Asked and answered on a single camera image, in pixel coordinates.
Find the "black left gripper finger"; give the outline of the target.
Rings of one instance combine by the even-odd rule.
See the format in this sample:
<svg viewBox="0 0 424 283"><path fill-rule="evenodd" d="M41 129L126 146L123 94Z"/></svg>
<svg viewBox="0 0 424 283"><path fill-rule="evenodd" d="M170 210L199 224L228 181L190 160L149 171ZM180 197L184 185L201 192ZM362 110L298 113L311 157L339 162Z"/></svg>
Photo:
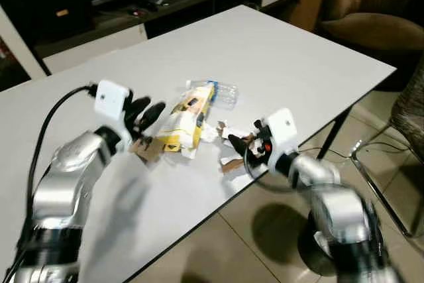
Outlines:
<svg viewBox="0 0 424 283"><path fill-rule="evenodd" d="M142 96L130 104L130 126L151 126L152 108L151 98Z"/></svg>
<svg viewBox="0 0 424 283"><path fill-rule="evenodd" d="M139 132L145 132L149 127L156 123L164 108L166 108L166 102L163 101L157 102L157 104L146 108L139 119Z"/></svg>

